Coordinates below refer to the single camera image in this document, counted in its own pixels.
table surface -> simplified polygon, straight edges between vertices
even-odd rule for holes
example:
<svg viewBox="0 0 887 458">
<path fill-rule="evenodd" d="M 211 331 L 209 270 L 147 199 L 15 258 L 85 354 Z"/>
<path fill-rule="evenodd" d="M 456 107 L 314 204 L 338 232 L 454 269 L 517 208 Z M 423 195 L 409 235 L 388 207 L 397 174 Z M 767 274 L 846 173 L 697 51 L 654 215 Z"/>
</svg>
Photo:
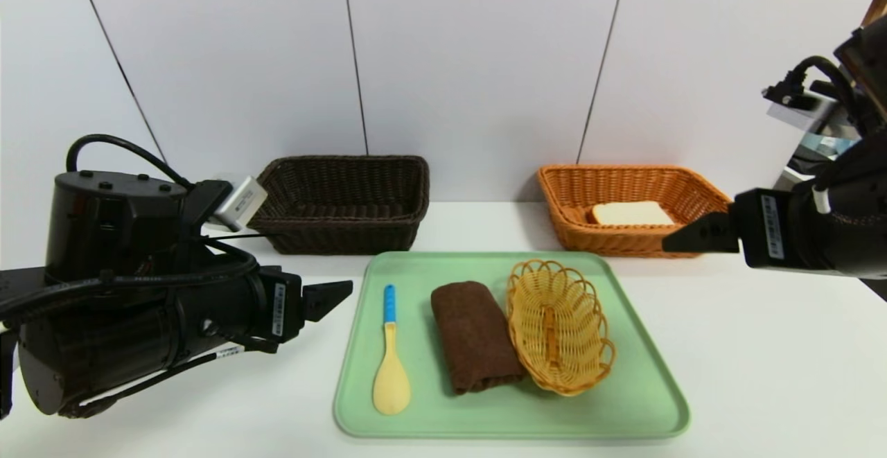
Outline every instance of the table surface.
<svg viewBox="0 0 887 458">
<path fill-rule="evenodd" d="M 280 256 L 306 283 L 354 279 L 367 256 Z M 544 204 L 432 203 L 417 251 L 560 249 Z M 690 402 L 662 442 L 354 439 L 333 421 L 357 292 L 278 354 L 241 354 L 175 376 L 95 418 L 42 416 L 16 375 L 3 458 L 76 456 L 887 455 L 887 303 L 856 279 L 755 271 L 740 256 L 608 258 Z M 34 255 L 33 265 L 41 265 Z"/>
</svg>

blue handle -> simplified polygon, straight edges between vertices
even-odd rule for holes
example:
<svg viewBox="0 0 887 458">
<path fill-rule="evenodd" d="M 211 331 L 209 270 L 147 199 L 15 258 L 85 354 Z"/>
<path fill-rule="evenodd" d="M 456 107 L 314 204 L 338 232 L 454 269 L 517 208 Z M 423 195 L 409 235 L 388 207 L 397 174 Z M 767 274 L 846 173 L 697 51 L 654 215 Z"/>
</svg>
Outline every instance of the blue handle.
<svg viewBox="0 0 887 458">
<path fill-rule="evenodd" d="M 393 323 L 397 320 L 394 302 L 394 285 L 385 287 L 385 322 Z"/>
</svg>

orange wicker basket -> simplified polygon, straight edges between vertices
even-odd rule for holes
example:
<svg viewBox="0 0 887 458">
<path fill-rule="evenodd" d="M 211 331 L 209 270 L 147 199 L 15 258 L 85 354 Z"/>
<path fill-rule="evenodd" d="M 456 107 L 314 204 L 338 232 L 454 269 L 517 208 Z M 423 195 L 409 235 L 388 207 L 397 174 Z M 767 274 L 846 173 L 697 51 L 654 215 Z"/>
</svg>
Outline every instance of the orange wicker basket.
<svg viewBox="0 0 887 458">
<path fill-rule="evenodd" d="M 561 245 L 603 256 L 696 256 L 663 252 L 662 238 L 730 203 L 696 172 L 667 165 L 546 165 L 538 179 Z M 643 200 L 659 202 L 675 224 L 604 225 L 590 217 L 599 203 Z"/>
<path fill-rule="evenodd" d="M 512 269 L 508 333 L 536 385 L 576 396 L 605 379 L 615 361 L 595 285 L 579 271 L 539 259 Z"/>
</svg>

folded towel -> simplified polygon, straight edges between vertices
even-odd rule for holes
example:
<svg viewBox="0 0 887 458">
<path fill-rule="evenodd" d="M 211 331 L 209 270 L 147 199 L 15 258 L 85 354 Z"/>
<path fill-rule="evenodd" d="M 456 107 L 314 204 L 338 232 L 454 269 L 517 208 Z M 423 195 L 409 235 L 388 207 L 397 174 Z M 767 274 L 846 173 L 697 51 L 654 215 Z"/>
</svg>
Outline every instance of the folded towel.
<svg viewBox="0 0 887 458">
<path fill-rule="evenodd" d="M 431 293 L 431 309 L 456 394 L 520 382 L 526 375 L 508 321 L 484 284 L 443 285 Z"/>
</svg>

yellow spoon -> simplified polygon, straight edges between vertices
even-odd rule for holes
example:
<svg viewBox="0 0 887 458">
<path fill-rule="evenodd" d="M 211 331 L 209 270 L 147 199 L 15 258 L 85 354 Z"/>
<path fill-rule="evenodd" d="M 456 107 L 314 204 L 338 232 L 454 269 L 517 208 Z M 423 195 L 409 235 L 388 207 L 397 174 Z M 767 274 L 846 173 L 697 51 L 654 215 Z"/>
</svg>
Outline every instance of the yellow spoon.
<svg viewBox="0 0 887 458">
<path fill-rule="evenodd" d="M 385 287 L 385 357 L 376 372 L 373 405 L 381 414 L 398 414 L 410 404 L 410 379 L 397 357 L 394 285 Z"/>
</svg>

